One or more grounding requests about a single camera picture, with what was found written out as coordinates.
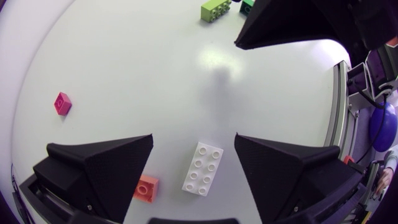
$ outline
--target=green lego brick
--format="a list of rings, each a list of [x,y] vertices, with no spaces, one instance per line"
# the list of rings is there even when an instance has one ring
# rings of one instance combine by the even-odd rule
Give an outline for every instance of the green lego brick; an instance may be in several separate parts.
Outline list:
[[[213,22],[229,11],[231,0],[210,0],[201,5],[200,18],[206,22]]]
[[[239,10],[241,14],[247,16],[254,5],[254,0],[243,0],[241,9]]]

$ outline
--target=lego brick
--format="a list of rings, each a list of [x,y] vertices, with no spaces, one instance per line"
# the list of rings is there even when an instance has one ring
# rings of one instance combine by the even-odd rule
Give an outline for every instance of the lego brick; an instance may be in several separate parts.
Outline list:
[[[198,143],[182,190],[207,196],[223,155],[222,149]]]
[[[132,197],[142,200],[143,202],[152,203],[155,201],[157,185],[159,180],[147,175],[141,175],[136,191]]]
[[[72,103],[66,94],[60,92],[55,100],[54,106],[59,115],[65,116],[69,112]]]
[[[247,16],[254,5],[255,0],[243,0],[241,9],[239,10],[241,14]]]
[[[229,11],[231,0],[210,0],[201,5],[200,18],[206,22],[213,22]]]

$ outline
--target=blue ball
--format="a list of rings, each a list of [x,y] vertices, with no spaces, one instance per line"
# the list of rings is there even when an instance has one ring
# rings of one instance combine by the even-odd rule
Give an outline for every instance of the blue ball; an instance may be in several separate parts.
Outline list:
[[[390,103],[386,104],[386,114],[384,115],[384,122],[381,124],[383,112],[384,110],[375,109],[369,124],[369,135],[371,141],[376,137],[380,125],[382,125],[380,133],[373,143],[373,148],[378,152],[388,150],[394,142],[397,134],[398,119],[394,106]]]

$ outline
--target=pink lego brick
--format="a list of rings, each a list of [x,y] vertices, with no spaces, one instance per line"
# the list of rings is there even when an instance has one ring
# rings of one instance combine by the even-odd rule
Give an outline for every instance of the pink lego brick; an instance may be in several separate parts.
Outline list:
[[[133,197],[147,203],[154,202],[158,183],[156,178],[141,175]]]
[[[65,116],[69,112],[72,103],[70,102],[69,97],[66,94],[60,92],[57,99],[55,100],[54,106],[59,115]]]

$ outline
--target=white lego brick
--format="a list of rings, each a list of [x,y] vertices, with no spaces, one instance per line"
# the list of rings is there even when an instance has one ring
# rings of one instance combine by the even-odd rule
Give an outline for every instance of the white lego brick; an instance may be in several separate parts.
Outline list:
[[[206,196],[216,175],[223,151],[199,142],[182,190]]]

